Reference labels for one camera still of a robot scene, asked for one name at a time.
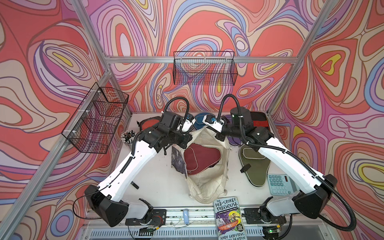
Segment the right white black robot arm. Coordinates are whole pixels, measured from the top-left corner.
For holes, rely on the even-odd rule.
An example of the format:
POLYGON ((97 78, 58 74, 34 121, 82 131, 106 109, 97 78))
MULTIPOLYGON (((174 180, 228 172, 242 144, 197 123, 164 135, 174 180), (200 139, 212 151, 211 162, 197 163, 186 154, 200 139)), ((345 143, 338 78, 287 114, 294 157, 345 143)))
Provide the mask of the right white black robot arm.
POLYGON ((265 156, 285 174, 287 174, 298 186, 298 190, 285 197, 269 197, 259 208, 259 214, 263 221, 270 221, 272 217, 281 215, 302 214, 309 219, 321 219, 331 227, 351 232, 357 226, 357 218, 352 207, 337 192, 338 180, 331 174, 324 175, 316 171, 299 157, 289 151, 278 138, 266 127, 256 127, 252 121, 251 112, 240 106, 238 99, 232 95, 224 96, 219 110, 222 111, 225 101, 231 98, 236 107, 232 109, 232 122, 227 123, 222 114, 216 117, 206 116, 204 124, 210 126, 216 137, 223 141, 227 136, 239 138, 242 143, 261 155, 265 156), (321 212, 335 197, 346 208, 350 216, 347 226, 340 226, 322 216, 321 212))

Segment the blue paddle case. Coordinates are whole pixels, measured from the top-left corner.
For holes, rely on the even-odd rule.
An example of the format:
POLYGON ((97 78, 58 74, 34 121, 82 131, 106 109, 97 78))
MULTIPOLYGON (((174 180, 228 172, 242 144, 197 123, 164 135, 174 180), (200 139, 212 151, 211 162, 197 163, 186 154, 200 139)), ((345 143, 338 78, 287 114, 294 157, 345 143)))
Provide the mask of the blue paddle case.
POLYGON ((195 123, 194 123, 195 130, 200 130, 203 127, 207 127, 207 125, 204 123, 204 117, 210 114, 211 113, 199 113, 195 115, 195 123))

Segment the green paddle case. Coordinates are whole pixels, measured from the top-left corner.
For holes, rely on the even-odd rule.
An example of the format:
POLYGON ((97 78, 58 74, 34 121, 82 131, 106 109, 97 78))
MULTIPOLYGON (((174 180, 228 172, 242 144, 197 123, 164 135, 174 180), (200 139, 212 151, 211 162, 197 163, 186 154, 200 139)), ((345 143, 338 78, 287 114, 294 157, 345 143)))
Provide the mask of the green paddle case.
POLYGON ((240 172, 246 175, 248 181, 254 187, 264 186, 271 161, 246 145, 240 147, 239 159, 242 166, 240 172))

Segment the purple paddle case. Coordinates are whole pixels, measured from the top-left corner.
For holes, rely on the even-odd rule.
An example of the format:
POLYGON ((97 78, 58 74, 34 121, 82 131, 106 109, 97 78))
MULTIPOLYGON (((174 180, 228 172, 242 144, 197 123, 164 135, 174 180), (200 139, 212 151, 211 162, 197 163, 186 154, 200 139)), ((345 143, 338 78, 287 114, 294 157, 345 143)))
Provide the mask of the purple paddle case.
MULTIPOLYGON (((225 117, 228 120, 228 124, 232 125, 233 124, 232 116, 231 115, 225 115, 225 117)), ((241 146, 243 144, 242 141, 239 138, 235 138, 235 137, 232 137, 232 136, 227 136, 227 138, 229 140, 230 145, 232 145, 232 146, 241 146)))

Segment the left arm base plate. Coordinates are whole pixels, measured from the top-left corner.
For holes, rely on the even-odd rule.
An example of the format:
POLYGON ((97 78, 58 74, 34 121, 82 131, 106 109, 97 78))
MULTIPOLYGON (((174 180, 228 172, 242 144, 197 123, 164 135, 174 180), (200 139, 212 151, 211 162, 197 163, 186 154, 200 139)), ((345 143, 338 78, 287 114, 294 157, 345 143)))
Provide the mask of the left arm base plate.
POLYGON ((149 211, 142 219, 126 219, 125 225, 161 227, 166 223, 166 216, 166 209, 154 209, 149 211))

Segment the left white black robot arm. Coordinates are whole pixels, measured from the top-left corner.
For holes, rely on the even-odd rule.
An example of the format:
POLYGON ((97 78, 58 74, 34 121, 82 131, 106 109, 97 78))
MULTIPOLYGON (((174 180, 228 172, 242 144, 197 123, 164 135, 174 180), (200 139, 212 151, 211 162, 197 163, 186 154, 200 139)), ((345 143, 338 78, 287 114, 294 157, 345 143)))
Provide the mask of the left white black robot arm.
POLYGON ((123 201, 123 195, 140 170, 160 151, 177 145, 186 149, 192 140, 193 119, 169 112, 171 103, 182 100, 188 106, 185 97, 175 97, 168 101, 162 112, 160 122, 138 132, 133 140, 131 152, 123 162, 97 186, 89 185, 84 193, 91 209, 110 227, 117 226, 126 215, 132 218, 145 218, 150 204, 140 199, 138 204, 123 201))

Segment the clear packaged red paddle set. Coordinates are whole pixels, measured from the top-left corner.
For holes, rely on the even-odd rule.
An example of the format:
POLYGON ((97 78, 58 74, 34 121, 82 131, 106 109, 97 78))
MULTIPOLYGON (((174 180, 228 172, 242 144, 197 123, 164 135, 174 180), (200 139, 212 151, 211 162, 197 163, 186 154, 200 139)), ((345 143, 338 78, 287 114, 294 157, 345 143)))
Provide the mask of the clear packaged red paddle set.
POLYGON ((144 119, 140 122, 137 121, 137 124, 139 126, 139 129, 140 131, 143 131, 149 127, 152 127, 153 125, 159 123, 161 121, 161 117, 157 116, 157 117, 151 117, 151 118, 147 118, 147 119, 144 119))

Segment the maroon paddle case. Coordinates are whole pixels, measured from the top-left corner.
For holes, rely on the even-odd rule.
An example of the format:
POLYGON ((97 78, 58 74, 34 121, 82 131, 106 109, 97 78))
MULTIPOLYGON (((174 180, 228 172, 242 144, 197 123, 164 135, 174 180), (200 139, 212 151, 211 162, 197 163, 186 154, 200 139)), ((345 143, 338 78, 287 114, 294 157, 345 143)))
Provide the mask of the maroon paddle case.
POLYGON ((220 159, 221 152, 217 148, 191 144, 184 151, 184 160, 188 176, 197 175, 208 168, 213 168, 220 159))

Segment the cream canvas tote bag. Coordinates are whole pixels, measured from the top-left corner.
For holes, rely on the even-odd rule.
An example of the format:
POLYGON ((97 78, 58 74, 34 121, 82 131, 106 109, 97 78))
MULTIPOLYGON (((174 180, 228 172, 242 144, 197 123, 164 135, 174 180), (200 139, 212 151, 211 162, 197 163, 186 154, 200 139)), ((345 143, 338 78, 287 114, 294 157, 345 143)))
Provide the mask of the cream canvas tote bag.
POLYGON ((229 141, 219 141, 208 127, 192 132, 186 149, 172 146, 172 168, 186 179, 191 199, 211 204, 227 194, 230 152, 229 141))

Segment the red black ping pong case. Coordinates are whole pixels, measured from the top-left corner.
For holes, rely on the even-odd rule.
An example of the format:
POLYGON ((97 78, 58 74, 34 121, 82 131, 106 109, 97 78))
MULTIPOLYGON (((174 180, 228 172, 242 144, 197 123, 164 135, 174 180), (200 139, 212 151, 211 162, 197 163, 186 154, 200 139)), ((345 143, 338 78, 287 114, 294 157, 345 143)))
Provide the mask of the red black ping pong case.
POLYGON ((255 127, 265 127, 270 129, 267 115, 263 112, 251 112, 251 118, 255 127))

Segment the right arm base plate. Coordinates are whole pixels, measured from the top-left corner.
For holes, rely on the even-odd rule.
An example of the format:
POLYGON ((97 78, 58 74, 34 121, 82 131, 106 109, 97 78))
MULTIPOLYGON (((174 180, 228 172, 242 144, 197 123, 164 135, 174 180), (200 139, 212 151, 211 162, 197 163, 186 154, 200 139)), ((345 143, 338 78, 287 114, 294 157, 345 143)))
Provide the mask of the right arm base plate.
POLYGON ((242 216, 249 225, 284 225, 287 223, 284 215, 276 217, 266 214, 260 208, 245 208, 242 216))

